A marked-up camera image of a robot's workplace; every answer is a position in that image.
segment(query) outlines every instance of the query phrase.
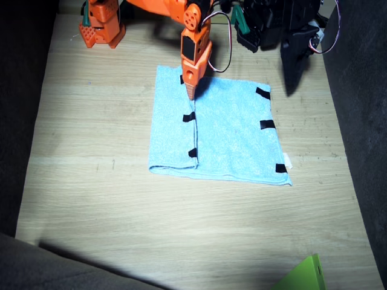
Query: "folded towel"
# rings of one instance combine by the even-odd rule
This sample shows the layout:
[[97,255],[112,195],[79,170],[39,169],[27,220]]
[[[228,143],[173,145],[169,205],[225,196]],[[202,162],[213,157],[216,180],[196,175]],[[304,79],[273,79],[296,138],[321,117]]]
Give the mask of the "folded towel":
[[180,68],[159,66],[149,170],[199,179],[291,184],[270,106],[270,87],[203,78],[190,101]]

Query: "towel fold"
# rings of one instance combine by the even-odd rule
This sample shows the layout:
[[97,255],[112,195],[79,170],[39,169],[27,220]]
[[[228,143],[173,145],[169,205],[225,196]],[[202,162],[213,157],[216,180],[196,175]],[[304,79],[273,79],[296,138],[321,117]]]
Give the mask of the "towel fold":
[[203,78],[187,97],[181,67],[159,66],[149,170],[199,179],[291,184],[270,106],[270,87]]

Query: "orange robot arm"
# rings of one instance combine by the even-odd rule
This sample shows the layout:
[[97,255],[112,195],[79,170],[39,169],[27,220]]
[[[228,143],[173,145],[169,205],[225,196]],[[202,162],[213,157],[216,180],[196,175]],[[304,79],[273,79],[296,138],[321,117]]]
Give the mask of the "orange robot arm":
[[149,12],[169,16],[185,25],[181,33],[181,66],[188,97],[193,100],[196,87],[206,72],[211,55],[210,19],[203,26],[201,23],[209,13],[213,0],[127,1]]
[[[79,24],[80,33],[87,45],[109,44],[115,48],[125,35],[125,26],[117,17],[118,0],[86,0],[89,26]],[[204,76],[211,55],[209,40],[210,19],[202,24],[214,0],[127,0],[149,12],[171,17],[185,25],[181,33],[181,66],[183,80],[191,100]]]

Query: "wooden table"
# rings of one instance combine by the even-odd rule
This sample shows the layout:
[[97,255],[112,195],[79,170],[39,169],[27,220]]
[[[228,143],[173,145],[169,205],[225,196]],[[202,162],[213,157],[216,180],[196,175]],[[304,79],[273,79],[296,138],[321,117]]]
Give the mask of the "wooden table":
[[[382,289],[321,56],[287,97],[279,50],[253,54],[233,31],[218,75],[272,86],[294,186],[153,175],[156,67],[180,64],[181,28],[136,22],[115,50],[88,50],[79,21],[56,19],[18,239],[173,289],[269,289],[313,253],[328,289]],[[222,67],[227,27],[211,34]]]

